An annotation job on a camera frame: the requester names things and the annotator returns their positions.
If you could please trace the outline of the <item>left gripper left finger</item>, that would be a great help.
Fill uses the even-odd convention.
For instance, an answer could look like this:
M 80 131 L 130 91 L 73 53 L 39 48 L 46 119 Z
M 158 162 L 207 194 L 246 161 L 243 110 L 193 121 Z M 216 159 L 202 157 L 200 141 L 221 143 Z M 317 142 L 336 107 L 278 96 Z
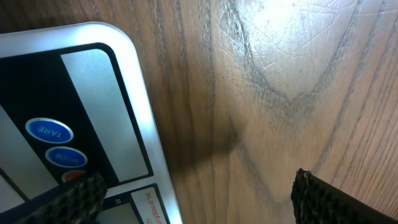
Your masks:
M 14 223 L 96 223 L 107 191 L 99 173 L 84 175 L 18 208 Z

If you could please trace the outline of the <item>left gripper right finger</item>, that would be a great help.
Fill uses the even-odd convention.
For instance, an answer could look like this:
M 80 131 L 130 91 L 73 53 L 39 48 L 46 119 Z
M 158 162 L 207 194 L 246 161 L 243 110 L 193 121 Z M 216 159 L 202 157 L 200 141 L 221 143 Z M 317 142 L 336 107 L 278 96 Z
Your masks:
M 291 201 L 296 224 L 397 224 L 397 220 L 299 169 Z

